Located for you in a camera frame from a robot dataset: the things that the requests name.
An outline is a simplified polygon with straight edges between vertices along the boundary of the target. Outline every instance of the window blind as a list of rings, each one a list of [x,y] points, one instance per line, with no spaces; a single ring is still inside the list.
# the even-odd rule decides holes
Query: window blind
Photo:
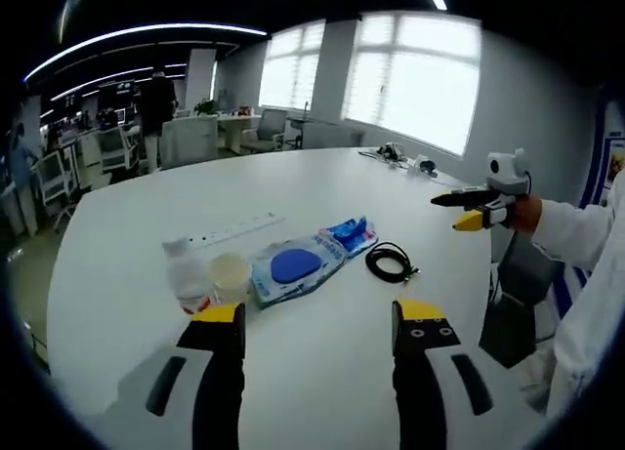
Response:
[[[364,16],[344,118],[462,155],[479,87],[480,32],[456,18]]]
[[[300,25],[272,38],[261,79],[259,105],[303,109],[313,101],[325,21]]]

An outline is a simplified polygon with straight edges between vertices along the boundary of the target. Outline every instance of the ceiling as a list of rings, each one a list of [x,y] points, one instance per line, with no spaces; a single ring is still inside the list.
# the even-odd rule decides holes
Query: ceiling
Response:
[[[484,28],[516,38],[553,58],[575,77],[598,83],[620,73],[623,40],[618,0],[445,0],[451,14],[482,20]],[[60,43],[60,18],[64,7]],[[21,79],[50,56],[103,33],[165,22],[219,22],[268,33],[307,20],[353,19],[374,10],[432,10],[430,0],[20,0],[3,16],[6,42],[13,47],[6,60],[8,87],[14,102],[28,93]],[[187,61],[190,44],[156,42],[220,42],[218,58],[263,37],[237,32],[160,31],[106,40],[43,69],[28,81],[30,93],[57,94],[95,77],[150,66],[158,61]],[[133,45],[147,45],[110,53]]]

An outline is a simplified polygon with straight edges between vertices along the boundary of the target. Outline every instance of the white table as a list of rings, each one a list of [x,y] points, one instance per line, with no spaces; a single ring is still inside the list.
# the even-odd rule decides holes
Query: white table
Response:
[[[248,115],[248,116],[236,116],[236,115],[221,115],[217,121],[224,125],[226,129],[226,148],[236,152],[241,152],[241,133],[243,130],[254,128],[256,120],[259,120],[261,115]]]
[[[447,189],[356,149],[320,149],[213,161],[86,194],[50,286],[53,379],[71,409],[101,412],[125,374],[178,340],[188,318],[166,284],[163,239],[269,211],[287,218],[206,249],[247,255],[366,215],[420,278],[404,292],[368,272],[361,255],[303,298],[250,308],[240,447],[396,450],[392,300],[435,302],[470,345],[486,309],[490,234],[451,228],[461,210],[430,204]]]

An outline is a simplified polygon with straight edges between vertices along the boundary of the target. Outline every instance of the floor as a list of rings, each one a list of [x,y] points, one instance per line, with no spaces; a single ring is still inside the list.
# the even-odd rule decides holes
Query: floor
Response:
[[[228,149],[218,149],[220,159],[237,155]],[[84,167],[79,159],[78,167],[81,181],[87,182],[92,189],[109,184],[110,174],[103,175],[100,164]],[[14,294],[16,315],[24,325],[26,339],[38,357],[46,363],[48,290],[65,227],[66,223],[61,226],[60,233],[55,233],[52,223],[49,223],[48,226],[39,227],[37,235],[32,238],[27,235],[20,236],[8,256],[9,282]]]

